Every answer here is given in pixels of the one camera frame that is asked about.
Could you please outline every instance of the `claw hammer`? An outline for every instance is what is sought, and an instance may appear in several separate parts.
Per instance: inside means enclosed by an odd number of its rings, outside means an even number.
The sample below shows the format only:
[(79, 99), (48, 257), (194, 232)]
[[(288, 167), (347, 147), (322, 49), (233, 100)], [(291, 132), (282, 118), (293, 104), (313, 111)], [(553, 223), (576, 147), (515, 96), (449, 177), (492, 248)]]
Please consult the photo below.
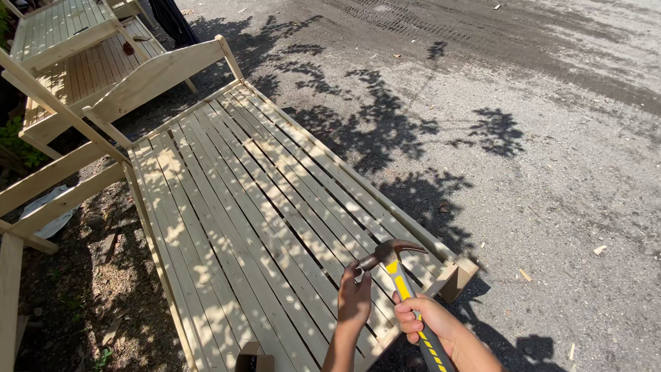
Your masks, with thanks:
[[(385, 266), (385, 270), (390, 274), (390, 278), (392, 278), (395, 283), (399, 298), (404, 301), (409, 297), (414, 297), (415, 292), (413, 291), (413, 287), (411, 287), (410, 281), (408, 281), (407, 274), (404, 271), (404, 265), (399, 257), (399, 254), (402, 251), (428, 254), (427, 250), (418, 244), (407, 240), (390, 239), (379, 244), (374, 249), (374, 253), (367, 257), (363, 257), (360, 260), (358, 267), (364, 271), (369, 271), (382, 263)], [(427, 323), (422, 319), (421, 313), (417, 311), (414, 311), (413, 313), (418, 320), (422, 321), (423, 328), (418, 332), (420, 335), (418, 345), (420, 346), (420, 351), (422, 352), (422, 356), (424, 357), (424, 361), (427, 364), (429, 371), (455, 372), (454, 366), (450, 363), (446, 350), (443, 348), (437, 335), (427, 327)]]

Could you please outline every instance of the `hammer handle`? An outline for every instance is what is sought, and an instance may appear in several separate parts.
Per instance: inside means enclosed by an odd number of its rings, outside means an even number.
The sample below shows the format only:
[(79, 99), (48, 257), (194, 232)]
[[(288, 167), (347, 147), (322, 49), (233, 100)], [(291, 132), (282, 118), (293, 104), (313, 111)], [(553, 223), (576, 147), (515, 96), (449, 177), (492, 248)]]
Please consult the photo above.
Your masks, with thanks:
[[(404, 265), (402, 265), (400, 261), (390, 263), (385, 269), (388, 271), (388, 274), (390, 274), (390, 277), (393, 278), (399, 298), (402, 299), (402, 301), (415, 296), (413, 287), (411, 287), (411, 284), (408, 281), (408, 276), (404, 271)], [(424, 326), (423, 329), (418, 332), (420, 335), (418, 345), (420, 346), (420, 351), (427, 364), (427, 368), (431, 372), (455, 372), (454, 366), (450, 362), (446, 350), (443, 348), (438, 336), (429, 329), (427, 323), (424, 322), (422, 315), (419, 312), (414, 311), (414, 314), (417, 319), (422, 321), (422, 325)]]

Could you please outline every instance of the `hammer head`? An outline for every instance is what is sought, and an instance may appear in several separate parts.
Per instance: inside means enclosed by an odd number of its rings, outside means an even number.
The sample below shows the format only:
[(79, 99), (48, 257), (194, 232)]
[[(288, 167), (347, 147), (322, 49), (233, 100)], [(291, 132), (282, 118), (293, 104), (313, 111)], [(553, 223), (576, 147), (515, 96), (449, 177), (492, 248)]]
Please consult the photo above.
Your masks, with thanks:
[(401, 251), (414, 251), (424, 254), (429, 253), (423, 247), (413, 242), (409, 242), (408, 240), (390, 239), (376, 246), (374, 253), (367, 257), (363, 257), (360, 260), (358, 267), (364, 271), (369, 271), (380, 263), (389, 265), (390, 263), (399, 260), (399, 253)]

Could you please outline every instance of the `right hand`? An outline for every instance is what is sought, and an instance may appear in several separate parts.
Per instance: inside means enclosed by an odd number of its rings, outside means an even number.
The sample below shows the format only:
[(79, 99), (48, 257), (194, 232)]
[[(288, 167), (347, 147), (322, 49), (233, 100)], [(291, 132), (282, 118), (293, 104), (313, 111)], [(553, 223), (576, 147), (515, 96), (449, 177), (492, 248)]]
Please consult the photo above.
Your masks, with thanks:
[(402, 332), (407, 334), (407, 339), (412, 344), (417, 344), (420, 340), (418, 331), (423, 329), (422, 322), (417, 320), (413, 311), (419, 311), (427, 323), (427, 327), (435, 333), (441, 340), (446, 353), (452, 358), (459, 335), (466, 328), (443, 306), (434, 300), (430, 300), (424, 295), (417, 295), (417, 298), (410, 297), (404, 302), (397, 292), (393, 293), (395, 301), (395, 316), (401, 323)]

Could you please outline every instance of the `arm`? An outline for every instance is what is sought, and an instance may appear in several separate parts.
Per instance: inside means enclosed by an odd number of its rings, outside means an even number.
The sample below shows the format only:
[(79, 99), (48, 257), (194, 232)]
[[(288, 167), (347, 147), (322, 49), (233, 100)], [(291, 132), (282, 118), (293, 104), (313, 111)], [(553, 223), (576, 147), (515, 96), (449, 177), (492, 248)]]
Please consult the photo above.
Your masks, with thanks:
[(401, 302), (397, 292), (393, 295), (395, 315), (406, 332), (409, 342), (419, 341), (422, 322), (416, 320), (413, 310), (419, 311), (429, 328), (441, 340), (459, 372), (501, 372), (505, 368), (475, 335), (438, 302), (426, 298), (409, 298)]
[(332, 335), (329, 350), (321, 372), (353, 372), (356, 342), (361, 328), (371, 312), (371, 274), (363, 274), (355, 282), (358, 260), (344, 269), (337, 301), (337, 328)]

